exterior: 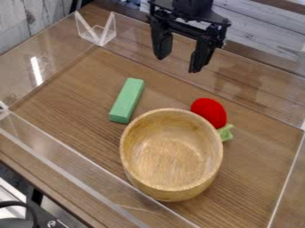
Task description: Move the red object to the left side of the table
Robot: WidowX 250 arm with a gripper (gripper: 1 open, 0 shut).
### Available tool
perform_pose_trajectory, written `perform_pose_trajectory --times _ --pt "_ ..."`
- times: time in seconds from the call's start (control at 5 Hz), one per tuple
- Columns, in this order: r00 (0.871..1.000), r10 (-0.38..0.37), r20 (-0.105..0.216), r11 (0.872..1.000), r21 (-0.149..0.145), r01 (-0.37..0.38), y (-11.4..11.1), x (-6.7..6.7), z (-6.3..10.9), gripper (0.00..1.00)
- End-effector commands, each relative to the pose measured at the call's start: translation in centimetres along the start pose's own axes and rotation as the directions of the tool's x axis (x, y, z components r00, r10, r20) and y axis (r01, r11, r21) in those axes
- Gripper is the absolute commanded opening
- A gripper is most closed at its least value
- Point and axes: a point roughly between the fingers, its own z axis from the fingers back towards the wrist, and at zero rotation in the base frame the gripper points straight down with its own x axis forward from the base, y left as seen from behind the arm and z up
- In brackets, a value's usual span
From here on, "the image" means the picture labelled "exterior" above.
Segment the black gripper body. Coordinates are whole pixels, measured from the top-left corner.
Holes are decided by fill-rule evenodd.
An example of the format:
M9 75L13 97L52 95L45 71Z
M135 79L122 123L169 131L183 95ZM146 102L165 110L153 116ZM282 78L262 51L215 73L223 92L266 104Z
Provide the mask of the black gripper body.
M201 35L225 40L231 22L213 10L213 0L149 0L150 20L165 30L195 39Z

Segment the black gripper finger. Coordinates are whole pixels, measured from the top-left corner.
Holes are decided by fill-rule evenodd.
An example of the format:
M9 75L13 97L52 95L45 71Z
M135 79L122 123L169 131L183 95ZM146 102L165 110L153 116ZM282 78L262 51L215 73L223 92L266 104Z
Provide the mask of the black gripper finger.
M157 18L151 19L151 41L157 58L163 60L171 53L173 35L167 22Z
M197 39L195 50L190 56L190 73L197 73L206 66L213 57L215 42L210 36L199 36Z

